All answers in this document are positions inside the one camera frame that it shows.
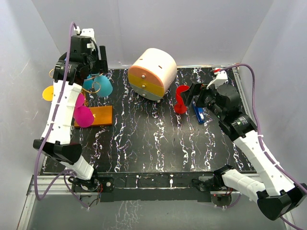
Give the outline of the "red wine glass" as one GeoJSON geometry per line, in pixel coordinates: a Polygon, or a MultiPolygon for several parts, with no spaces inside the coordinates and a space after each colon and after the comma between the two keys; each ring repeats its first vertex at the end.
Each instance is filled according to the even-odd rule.
{"type": "Polygon", "coordinates": [[[189,89],[189,86],[187,86],[187,85],[180,85],[176,89],[176,101],[177,101],[177,103],[174,105],[174,110],[177,114],[183,114],[187,111],[187,107],[185,106],[185,103],[183,101],[181,93],[185,92],[188,89],[189,89]]]}

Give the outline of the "pink wine glass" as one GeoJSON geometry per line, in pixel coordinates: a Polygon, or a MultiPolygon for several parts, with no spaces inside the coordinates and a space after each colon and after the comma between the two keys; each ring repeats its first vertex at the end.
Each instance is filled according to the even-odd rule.
{"type": "Polygon", "coordinates": [[[91,110],[84,105],[85,96],[80,93],[74,108],[73,118],[79,127],[86,128],[94,122],[94,116],[91,110]]]}

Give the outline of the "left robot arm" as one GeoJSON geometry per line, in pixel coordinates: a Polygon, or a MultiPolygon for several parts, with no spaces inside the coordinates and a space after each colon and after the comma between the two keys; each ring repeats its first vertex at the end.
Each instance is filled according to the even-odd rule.
{"type": "Polygon", "coordinates": [[[71,124],[84,81],[89,75],[107,70],[105,47],[97,46],[90,36],[73,35],[70,52],[55,64],[54,91],[45,130],[41,138],[33,141],[34,149],[74,171],[88,191],[98,188],[99,179],[93,176],[93,167],[82,156],[81,145],[71,143],[71,124]]]}

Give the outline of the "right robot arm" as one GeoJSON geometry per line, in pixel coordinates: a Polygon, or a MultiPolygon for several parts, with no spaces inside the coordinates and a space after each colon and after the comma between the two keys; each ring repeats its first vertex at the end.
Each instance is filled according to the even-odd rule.
{"type": "Polygon", "coordinates": [[[276,220],[299,206],[306,198],[305,183],[293,182],[289,176],[277,169],[278,164],[268,159],[269,152],[263,150],[257,126],[240,110],[240,95],[232,85],[196,83],[182,92],[185,105],[197,96],[196,106],[207,108],[219,119],[219,127],[239,148],[253,165],[261,178],[258,182],[241,174],[230,165],[215,170],[213,178],[203,183],[219,190],[233,188],[257,203],[263,215],[276,220]]]}

